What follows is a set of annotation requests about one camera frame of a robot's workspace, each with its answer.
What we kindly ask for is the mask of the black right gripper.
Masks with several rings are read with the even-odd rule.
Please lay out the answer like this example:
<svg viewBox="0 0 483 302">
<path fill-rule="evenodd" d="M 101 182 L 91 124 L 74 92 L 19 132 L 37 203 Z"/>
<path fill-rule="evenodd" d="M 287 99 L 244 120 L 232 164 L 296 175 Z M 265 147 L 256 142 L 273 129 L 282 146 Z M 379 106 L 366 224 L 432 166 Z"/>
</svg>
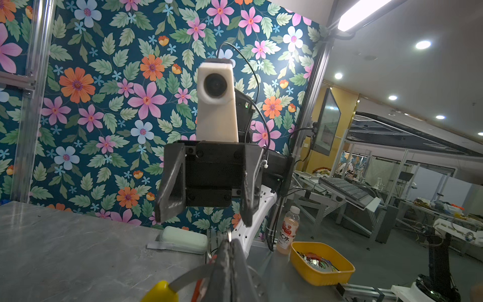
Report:
<svg viewBox="0 0 483 302">
<path fill-rule="evenodd" d="M 165 223 L 187 206 L 224 207 L 241 198 L 247 227 L 259 209 L 264 150 L 252 143 L 179 141 L 165 146 L 155 221 Z"/>
</svg>

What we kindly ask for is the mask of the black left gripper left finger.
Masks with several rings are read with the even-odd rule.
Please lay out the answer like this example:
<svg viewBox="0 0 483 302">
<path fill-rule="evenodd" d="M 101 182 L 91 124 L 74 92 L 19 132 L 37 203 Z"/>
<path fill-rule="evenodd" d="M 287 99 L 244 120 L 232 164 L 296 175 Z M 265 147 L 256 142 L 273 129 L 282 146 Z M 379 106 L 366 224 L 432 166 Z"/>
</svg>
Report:
<svg viewBox="0 0 483 302">
<path fill-rule="evenodd" d="M 217 250 L 217 258 L 211 264 L 212 270 L 206 279 L 201 301 L 231 301 L 232 250 L 229 240 L 222 241 Z"/>
</svg>

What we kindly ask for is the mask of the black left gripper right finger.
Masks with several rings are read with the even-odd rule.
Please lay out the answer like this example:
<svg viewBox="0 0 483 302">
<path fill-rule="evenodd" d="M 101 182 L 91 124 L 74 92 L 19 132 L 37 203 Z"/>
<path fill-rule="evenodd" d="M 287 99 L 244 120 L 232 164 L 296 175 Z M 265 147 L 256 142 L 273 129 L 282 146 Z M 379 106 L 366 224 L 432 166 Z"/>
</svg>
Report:
<svg viewBox="0 0 483 302">
<path fill-rule="evenodd" d="M 230 301 L 260 301 L 239 240 L 230 242 Z"/>
</svg>

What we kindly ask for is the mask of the yellow capped key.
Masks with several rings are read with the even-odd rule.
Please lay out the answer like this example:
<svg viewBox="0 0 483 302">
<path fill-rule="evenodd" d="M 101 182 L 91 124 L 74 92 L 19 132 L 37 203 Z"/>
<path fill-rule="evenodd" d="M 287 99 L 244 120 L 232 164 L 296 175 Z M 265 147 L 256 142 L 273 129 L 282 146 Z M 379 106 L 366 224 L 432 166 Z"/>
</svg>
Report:
<svg viewBox="0 0 483 302">
<path fill-rule="evenodd" d="M 141 302 L 178 302 L 179 295 L 169 287 L 167 281 L 157 283 L 140 300 Z"/>
</svg>

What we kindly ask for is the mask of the silver metal keyring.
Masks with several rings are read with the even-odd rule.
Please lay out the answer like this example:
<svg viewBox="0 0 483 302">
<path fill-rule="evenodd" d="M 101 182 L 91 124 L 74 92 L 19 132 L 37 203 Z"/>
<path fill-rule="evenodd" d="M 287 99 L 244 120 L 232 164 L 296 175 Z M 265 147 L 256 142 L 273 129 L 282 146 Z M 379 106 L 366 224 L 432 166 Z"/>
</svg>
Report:
<svg viewBox="0 0 483 302">
<path fill-rule="evenodd" d="M 237 239 L 237 238 L 234 238 L 230 235 L 225 240 L 229 240 L 231 242 L 232 240 L 235 240 L 235 239 Z M 199 267 L 189 271 L 188 273 L 182 275 L 181 277 L 175 279 L 171 284 L 169 284 L 169 287 L 177 293 L 179 290 L 185 288 L 186 286 L 188 286 L 192 283 L 195 283 L 199 279 L 207 279 L 209 277 L 210 273 L 211 273 L 211 270 L 212 270 L 211 264 L 214 261 L 207 263 L 207 264 L 204 264 L 202 266 L 199 266 Z M 258 273 L 256 272 L 255 269 L 253 269 L 249 265 L 248 265 L 248 267 L 250 269 L 250 272 L 252 273 L 252 277 L 254 278 L 254 284 L 255 284 L 256 290 L 257 290 L 257 292 L 260 296 L 260 301 L 268 301 L 269 295 L 268 295 L 268 292 L 267 292 L 265 285 L 262 282 L 262 278 L 258 275 Z"/>
</svg>

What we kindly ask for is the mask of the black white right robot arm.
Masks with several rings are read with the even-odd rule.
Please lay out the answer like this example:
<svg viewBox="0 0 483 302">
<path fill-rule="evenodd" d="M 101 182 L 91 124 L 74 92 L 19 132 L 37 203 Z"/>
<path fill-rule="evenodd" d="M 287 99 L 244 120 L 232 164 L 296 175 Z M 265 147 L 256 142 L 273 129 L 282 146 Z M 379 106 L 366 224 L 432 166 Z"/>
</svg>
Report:
<svg viewBox="0 0 483 302">
<path fill-rule="evenodd" d="M 235 91 L 240 142 L 178 140 L 164 147 L 164 172 L 155 199 L 157 223 L 187 207 L 226 208 L 233 198 L 240 198 L 241 220 L 231 237 L 249 255 L 265 217 L 288 192 L 293 172 L 293 158 L 246 141 L 252 102 Z"/>
</svg>

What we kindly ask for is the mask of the pale green sponge block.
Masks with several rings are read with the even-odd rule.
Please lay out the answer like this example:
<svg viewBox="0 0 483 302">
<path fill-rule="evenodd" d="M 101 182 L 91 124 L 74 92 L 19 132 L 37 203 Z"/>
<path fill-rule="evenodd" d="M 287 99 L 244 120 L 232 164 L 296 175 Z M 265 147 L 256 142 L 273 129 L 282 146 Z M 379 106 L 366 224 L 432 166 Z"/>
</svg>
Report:
<svg viewBox="0 0 483 302">
<path fill-rule="evenodd" d="M 147 249 L 201 255 L 205 254 L 208 249 L 208 237 L 204 234 L 168 226 L 161 231 L 154 242 L 147 244 Z"/>
</svg>

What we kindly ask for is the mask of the yellow plastic tray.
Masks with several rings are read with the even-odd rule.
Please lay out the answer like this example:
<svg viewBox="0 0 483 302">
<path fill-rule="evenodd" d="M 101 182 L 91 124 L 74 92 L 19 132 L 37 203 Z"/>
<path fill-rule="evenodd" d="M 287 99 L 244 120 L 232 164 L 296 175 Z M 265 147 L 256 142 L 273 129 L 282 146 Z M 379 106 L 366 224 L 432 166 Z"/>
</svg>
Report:
<svg viewBox="0 0 483 302">
<path fill-rule="evenodd" d="M 293 242 L 290 262 L 299 275 L 313 286 L 348 283 L 355 266 L 327 244 Z"/>
</svg>

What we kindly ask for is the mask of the plastic drink bottle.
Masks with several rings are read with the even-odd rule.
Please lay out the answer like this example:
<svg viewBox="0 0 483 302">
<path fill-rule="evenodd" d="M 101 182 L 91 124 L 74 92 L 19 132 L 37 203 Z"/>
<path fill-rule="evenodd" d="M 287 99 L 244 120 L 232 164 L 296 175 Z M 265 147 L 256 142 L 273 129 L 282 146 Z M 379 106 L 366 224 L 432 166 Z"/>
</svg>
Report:
<svg viewBox="0 0 483 302">
<path fill-rule="evenodd" d="M 281 254 L 290 254 L 291 244 L 295 239 L 300 224 L 299 214 L 300 209 L 297 206 L 291 206 L 284 217 L 276 245 L 277 251 Z"/>
</svg>

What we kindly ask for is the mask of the black monitor screen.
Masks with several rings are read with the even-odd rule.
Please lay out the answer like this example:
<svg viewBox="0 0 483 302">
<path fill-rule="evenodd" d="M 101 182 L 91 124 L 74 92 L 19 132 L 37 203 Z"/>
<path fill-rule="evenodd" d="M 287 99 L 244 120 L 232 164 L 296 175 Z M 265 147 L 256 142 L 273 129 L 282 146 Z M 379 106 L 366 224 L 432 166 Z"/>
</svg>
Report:
<svg viewBox="0 0 483 302">
<path fill-rule="evenodd" d="M 329 156 L 338 124 L 341 117 L 340 108 L 334 98 L 332 90 L 328 88 L 323 99 L 323 106 L 316 124 L 316 132 L 311 143 L 311 149 L 315 152 Z"/>
</svg>

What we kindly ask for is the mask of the ceiling light bar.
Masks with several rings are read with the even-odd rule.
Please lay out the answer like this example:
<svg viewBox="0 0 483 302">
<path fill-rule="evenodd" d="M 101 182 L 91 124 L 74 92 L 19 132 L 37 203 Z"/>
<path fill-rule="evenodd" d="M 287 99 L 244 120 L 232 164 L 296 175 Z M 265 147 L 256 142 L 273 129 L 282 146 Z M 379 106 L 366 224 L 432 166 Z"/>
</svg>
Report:
<svg viewBox="0 0 483 302">
<path fill-rule="evenodd" d="M 392 10 L 395 4 L 396 1 L 390 0 L 358 1 L 340 17 L 337 29 L 353 33 Z"/>
</svg>

